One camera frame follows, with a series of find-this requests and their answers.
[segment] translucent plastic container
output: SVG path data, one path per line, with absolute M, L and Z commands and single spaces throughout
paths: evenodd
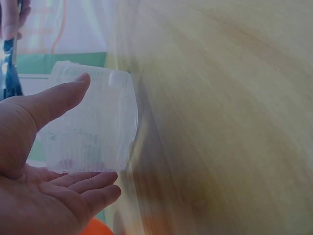
M 47 167 L 56 172 L 122 171 L 137 130 L 132 76 L 124 71 L 57 62 L 53 85 L 89 73 L 83 101 L 41 132 Z

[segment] blurred wooden board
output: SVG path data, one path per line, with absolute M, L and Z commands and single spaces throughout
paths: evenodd
M 313 1 L 120 0 L 139 128 L 117 234 L 313 234 Z

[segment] fingernail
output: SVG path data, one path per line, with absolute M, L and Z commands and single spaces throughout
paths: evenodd
M 3 39 L 10 40 L 14 38 L 15 25 L 8 25 L 4 28 Z
M 84 73 L 82 75 L 80 75 L 78 78 L 76 78 L 76 82 L 85 82 L 87 79 L 89 78 L 89 74 L 88 73 Z

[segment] another hand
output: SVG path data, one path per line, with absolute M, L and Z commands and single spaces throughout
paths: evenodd
M 0 0 L 1 4 L 1 37 L 10 40 L 15 37 L 31 11 L 30 0 L 23 0 L 23 8 L 19 15 L 17 0 Z
M 89 83 L 85 74 L 0 102 L 0 234 L 78 235 L 119 197 L 116 173 L 59 175 L 25 164 L 36 133 L 79 104 Z

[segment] green stripe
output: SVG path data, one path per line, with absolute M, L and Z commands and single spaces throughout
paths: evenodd
M 106 52 L 18 55 L 18 73 L 50 74 L 55 62 L 70 60 L 81 65 L 104 67 Z
M 19 79 L 39 79 L 39 80 L 48 80 L 49 78 L 47 77 L 19 77 Z

